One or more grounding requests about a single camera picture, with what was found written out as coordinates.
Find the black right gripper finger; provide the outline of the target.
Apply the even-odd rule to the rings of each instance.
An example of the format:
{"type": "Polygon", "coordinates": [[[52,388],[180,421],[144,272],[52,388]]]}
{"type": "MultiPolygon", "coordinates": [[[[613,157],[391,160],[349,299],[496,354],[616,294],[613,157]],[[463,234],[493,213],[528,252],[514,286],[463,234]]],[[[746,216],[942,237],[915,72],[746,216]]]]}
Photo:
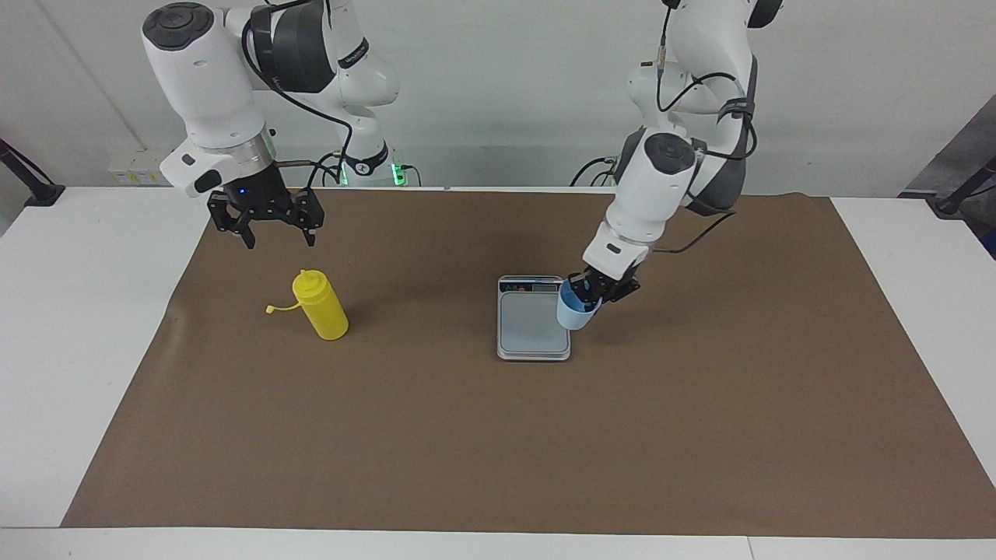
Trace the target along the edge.
{"type": "Polygon", "coordinates": [[[241,238],[249,250],[256,244],[255,235],[251,231],[254,217],[252,210],[238,210],[237,215],[229,212],[230,198],[227,194],[210,194],[207,208],[214,226],[221,233],[231,233],[241,238]]]}
{"type": "Polygon", "coordinates": [[[316,243],[317,231],[324,226],[324,209],[313,189],[301,189],[291,195],[292,208],[289,223],[302,231],[308,246],[316,243]]]}

